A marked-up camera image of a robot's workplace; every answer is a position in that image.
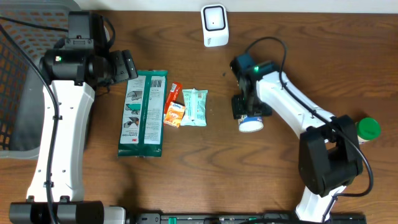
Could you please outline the white blue cotton swab tub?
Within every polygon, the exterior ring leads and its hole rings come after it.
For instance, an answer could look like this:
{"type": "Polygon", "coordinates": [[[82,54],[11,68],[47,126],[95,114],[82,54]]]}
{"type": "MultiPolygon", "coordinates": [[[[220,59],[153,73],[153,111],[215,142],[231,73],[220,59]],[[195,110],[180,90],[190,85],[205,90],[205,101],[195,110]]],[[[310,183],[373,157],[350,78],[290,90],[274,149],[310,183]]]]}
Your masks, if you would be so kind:
{"type": "Polygon", "coordinates": [[[264,127],[260,116],[242,115],[238,119],[238,129],[242,133],[252,133],[260,131],[264,127]]]}

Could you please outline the green white 3M glove package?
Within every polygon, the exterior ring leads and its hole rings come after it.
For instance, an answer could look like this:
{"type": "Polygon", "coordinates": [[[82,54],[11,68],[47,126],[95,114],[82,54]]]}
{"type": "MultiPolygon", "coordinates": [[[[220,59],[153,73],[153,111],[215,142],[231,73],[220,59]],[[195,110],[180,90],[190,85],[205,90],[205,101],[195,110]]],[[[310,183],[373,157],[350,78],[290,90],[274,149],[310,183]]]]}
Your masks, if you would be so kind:
{"type": "Polygon", "coordinates": [[[139,70],[127,82],[118,157],[161,157],[166,70],[139,70]]]}

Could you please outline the mint green wipes pack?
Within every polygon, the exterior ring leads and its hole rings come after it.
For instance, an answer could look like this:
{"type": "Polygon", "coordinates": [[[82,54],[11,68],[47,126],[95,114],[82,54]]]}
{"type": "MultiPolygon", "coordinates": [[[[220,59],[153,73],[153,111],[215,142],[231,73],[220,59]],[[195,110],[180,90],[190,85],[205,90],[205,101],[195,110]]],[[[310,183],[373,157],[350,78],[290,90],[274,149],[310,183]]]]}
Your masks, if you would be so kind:
{"type": "Polygon", "coordinates": [[[185,114],[182,126],[206,126],[206,96],[207,90],[186,89],[182,90],[185,103],[185,114]]]}

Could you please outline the red narrow packet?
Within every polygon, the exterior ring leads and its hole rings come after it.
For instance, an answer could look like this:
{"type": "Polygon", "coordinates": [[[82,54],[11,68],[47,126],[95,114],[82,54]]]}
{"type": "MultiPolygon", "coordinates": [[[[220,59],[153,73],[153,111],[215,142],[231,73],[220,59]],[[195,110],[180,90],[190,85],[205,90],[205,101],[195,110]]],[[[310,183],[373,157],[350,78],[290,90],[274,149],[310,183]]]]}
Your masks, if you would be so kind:
{"type": "Polygon", "coordinates": [[[182,84],[181,83],[179,83],[179,82],[173,82],[172,83],[169,95],[168,95],[168,97],[166,99],[166,102],[165,102],[164,117],[163,117],[164,120],[166,118],[166,114],[167,114],[167,111],[169,109],[169,106],[170,106],[171,102],[174,102],[177,99],[181,89],[182,89],[182,84]]]}

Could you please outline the orange Kleenex tissue pack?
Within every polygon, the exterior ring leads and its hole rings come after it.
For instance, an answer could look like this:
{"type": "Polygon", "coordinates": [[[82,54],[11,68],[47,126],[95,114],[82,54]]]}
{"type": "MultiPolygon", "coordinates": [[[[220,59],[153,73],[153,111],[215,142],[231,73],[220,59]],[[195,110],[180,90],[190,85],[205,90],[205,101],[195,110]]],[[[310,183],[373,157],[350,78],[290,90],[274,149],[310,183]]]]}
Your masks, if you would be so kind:
{"type": "Polygon", "coordinates": [[[171,102],[165,114],[164,123],[179,128],[185,114],[185,106],[171,102]]]}

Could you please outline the green lid jar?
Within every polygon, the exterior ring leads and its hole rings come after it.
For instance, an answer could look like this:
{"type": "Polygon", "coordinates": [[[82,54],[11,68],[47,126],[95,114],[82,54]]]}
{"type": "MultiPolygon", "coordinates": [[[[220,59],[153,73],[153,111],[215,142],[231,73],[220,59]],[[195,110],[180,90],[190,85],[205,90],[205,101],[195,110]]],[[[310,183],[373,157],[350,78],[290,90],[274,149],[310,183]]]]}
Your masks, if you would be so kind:
{"type": "Polygon", "coordinates": [[[374,118],[363,118],[356,123],[359,144],[377,139],[381,135],[381,126],[374,118]]]}

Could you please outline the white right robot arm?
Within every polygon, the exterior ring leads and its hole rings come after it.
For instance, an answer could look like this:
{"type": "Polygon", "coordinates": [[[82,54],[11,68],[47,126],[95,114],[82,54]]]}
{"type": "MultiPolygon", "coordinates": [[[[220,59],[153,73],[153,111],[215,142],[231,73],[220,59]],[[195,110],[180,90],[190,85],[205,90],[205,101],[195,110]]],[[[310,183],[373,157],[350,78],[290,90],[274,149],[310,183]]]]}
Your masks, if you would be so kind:
{"type": "Polygon", "coordinates": [[[346,196],[345,188],[369,169],[354,121],[316,105],[274,62],[257,64],[244,53],[229,66],[241,91],[231,100],[240,131],[257,131],[263,117],[277,113],[299,139],[298,171],[305,190],[295,209],[296,219],[332,223],[337,199],[346,196]]]}

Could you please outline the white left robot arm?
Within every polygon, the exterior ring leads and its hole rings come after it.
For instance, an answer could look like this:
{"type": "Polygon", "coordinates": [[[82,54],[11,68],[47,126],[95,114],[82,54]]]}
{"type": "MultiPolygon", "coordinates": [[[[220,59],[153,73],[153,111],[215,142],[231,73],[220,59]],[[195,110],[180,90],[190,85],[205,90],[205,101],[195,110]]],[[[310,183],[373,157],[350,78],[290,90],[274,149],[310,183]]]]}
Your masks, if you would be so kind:
{"type": "Polygon", "coordinates": [[[123,207],[84,199],[83,151],[96,89],[137,77],[130,51],[111,50],[112,29],[104,16],[72,11],[67,36],[33,64],[44,85],[44,122],[35,174],[25,202],[11,203],[11,222],[132,222],[123,207]]]}

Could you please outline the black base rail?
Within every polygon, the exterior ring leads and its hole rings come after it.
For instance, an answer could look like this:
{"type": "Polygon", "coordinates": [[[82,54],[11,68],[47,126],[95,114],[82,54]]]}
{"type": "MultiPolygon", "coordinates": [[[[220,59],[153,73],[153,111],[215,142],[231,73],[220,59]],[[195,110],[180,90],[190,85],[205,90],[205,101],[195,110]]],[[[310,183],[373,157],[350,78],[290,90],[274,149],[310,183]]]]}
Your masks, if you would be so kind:
{"type": "Polygon", "coordinates": [[[241,224],[241,223],[315,223],[301,221],[291,213],[274,212],[264,214],[227,215],[181,215],[143,213],[136,217],[136,224],[241,224]]]}

